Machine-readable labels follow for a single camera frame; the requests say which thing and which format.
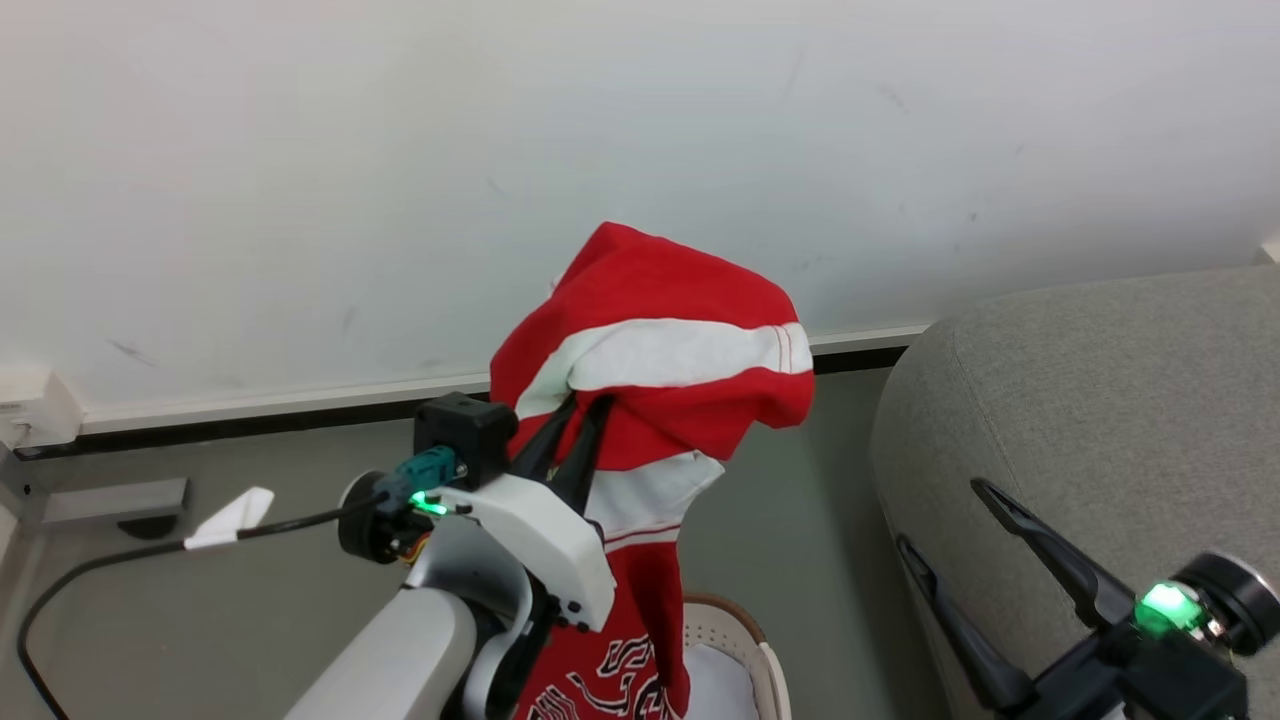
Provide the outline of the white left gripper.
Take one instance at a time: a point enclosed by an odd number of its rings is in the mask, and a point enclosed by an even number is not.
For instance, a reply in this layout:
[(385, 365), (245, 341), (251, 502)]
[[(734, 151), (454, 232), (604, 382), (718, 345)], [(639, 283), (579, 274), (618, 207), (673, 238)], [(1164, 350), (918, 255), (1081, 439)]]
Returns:
[[(515, 477), (502, 475), (475, 492), (439, 489), (445, 514), (435, 520), (408, 584), (444, 591), (515, 619), (529, 610), (532, 584), (539, 582), (561, 602), (570, 625), (602, 632), (616, 583), (602, 539), (584, 516), (613, 405), (613, 395), (588, 405), (553, 477), (561, 438), (575, 414), (575, 393), (515, 454), (509, 465)], [(548, 478), (556, 493), (536, 483)]]

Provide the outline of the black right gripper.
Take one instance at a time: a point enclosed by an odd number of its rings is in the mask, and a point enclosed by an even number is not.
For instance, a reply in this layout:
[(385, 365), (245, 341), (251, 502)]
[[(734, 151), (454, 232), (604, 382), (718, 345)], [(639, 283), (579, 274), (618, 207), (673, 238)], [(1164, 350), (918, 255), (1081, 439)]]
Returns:
[(1277, 639), (1277, 592), (1251, 565), (1206, 552), (1133, 591), (986, 478), (970, 487), (1030, 548), (1093, 632), (1036, 679), (1009, 662), (908, 536), (896, 547), (980, 707), (1024, 719), (1248, 719), (1236, 666)]

